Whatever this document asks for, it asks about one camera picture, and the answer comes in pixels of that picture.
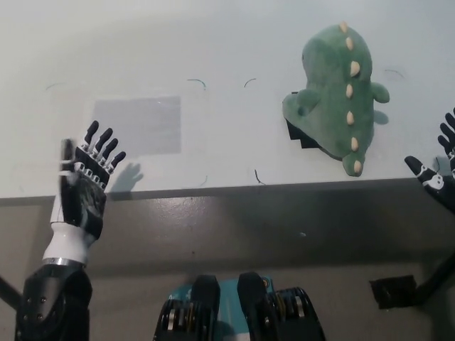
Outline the robot right black hand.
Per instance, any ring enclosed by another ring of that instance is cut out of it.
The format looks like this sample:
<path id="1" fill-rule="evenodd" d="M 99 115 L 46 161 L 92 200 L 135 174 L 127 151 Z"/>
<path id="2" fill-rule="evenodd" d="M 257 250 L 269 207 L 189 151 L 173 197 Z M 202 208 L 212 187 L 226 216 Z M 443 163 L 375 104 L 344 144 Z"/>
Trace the robot right black hand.
<path id="1" fill-rule="evenodd" d="M 454 214 L 454 111 L 445 114 L 445 122 L 441 123 L 439 128 L 441 134 L 437 140 L 448 158 L 451 175 L 442 176 L 414 156 L 406 156 L 405 163 L 425 191 Z"/>

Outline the robot left white black hand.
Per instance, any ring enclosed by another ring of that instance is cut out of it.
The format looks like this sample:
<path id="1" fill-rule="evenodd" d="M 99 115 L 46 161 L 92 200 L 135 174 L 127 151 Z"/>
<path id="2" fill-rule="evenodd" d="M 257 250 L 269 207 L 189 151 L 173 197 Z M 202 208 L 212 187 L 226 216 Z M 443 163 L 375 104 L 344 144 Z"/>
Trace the robot left white black hand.
<path id="1" fill-rule="evenodd" d="M 108 128 L 94 141 L 100 123 L 94 120 L 82 139 L 62 140 L 58 194 L 50 215 L 52 239 L 43 254 L 43 263 L 85 266 L 89 249 L 102 233 L 106 187 L 126 153 L 115 156 L 119 140 Z"/>

